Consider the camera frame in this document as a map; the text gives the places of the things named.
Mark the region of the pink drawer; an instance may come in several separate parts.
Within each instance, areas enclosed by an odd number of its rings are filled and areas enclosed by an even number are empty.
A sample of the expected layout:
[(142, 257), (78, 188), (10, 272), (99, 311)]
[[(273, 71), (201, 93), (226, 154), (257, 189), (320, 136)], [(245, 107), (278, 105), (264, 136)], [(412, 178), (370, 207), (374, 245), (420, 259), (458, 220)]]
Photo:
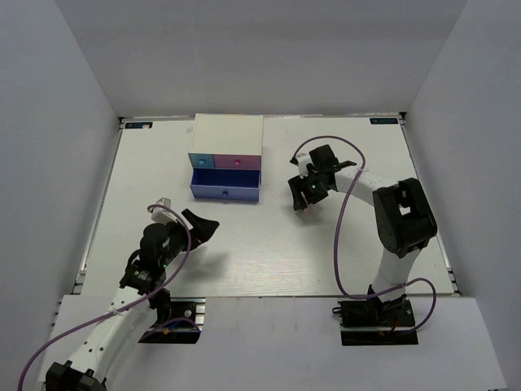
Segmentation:
[(213, 155), (216, 169), (261, 170), (260, 155)]

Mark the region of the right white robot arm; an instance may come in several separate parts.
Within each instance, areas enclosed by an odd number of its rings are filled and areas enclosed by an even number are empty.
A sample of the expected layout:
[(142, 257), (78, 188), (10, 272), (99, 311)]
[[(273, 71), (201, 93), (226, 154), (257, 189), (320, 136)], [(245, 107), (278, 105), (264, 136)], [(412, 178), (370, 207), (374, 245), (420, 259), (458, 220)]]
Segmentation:
[[(341, 162), (330, 145), (308, 153), (295, 152), (290, 163), (299, 174), (288, 180), (293, 209), (304, 211), (324, 200), (330, 191), (344, 194), (337, 219), (333, 265), (339, 290), (348, 298), (368, 301), (369, 318), (387, 324), (405, 301), (409, 274), (420, 252), (437, 235), (437, 224), (419, 180), (391, 180), (366, 170), (366, 159), (358, 165)], [(355, 197), (374, 209), (376, 230), (383, 255), (377, 275), (365, 295), (351, 295), (344, 289), (339, 275), (339, 235), (348, 200)]]

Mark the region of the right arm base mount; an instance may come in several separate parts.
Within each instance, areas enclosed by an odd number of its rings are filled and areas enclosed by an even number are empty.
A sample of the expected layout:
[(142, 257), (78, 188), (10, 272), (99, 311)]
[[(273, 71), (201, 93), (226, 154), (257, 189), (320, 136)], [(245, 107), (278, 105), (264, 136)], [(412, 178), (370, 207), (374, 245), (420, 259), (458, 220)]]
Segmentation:
[(331, 310), (339, 320), (342, 346), (417, 345), (412, 305), (404, 300), (391, 309), (383, 309), (377, 299), (339, 301)]

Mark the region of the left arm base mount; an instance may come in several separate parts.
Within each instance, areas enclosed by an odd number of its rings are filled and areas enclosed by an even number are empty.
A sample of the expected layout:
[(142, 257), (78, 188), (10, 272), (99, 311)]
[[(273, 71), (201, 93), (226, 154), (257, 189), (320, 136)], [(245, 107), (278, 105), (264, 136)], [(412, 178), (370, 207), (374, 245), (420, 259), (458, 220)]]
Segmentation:
[(149, 345), (194, 345), (204, 326), (205, 298), (171, 298), (170, 311), (140, 339)]

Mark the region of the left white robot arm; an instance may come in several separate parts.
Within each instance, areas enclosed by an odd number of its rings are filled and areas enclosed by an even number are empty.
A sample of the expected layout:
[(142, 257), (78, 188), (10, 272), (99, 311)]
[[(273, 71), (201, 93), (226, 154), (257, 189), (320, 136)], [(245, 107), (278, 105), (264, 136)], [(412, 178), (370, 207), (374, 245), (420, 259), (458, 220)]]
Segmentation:
[(107, 312), (89, 322), (93, 330), (67, 360), (50, 365), (46, 389), (105, 390), (141, 340), (171, 327), (201, 331), (194, 316), (175, 314), (166, 269), (178, 255), (188, 257), (207, 243), (220, 224), (189, 209), (175, 213), (162, 204), (152, 204), (148, 211), (153, 222), (129, 257)]

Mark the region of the light blue drawer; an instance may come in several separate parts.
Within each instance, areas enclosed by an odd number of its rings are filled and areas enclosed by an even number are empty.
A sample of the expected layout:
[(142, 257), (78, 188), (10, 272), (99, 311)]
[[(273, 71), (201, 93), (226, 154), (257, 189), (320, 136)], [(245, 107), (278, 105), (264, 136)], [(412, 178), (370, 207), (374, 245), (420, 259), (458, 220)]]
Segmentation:
[(189, 153), (188, 154), (191, 165), (194, 169), (214, 169), (215, 163), (213, 154), (200, 154), (200, 153)]

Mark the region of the dark blue drawer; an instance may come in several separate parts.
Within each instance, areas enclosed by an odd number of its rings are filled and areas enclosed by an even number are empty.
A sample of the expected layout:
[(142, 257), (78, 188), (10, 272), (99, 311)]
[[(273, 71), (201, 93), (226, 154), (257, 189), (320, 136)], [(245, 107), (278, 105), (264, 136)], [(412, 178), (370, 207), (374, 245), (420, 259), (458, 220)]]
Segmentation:
[(195, 198), (258, 202), (261, 171), (193, 169), (190, 189)]

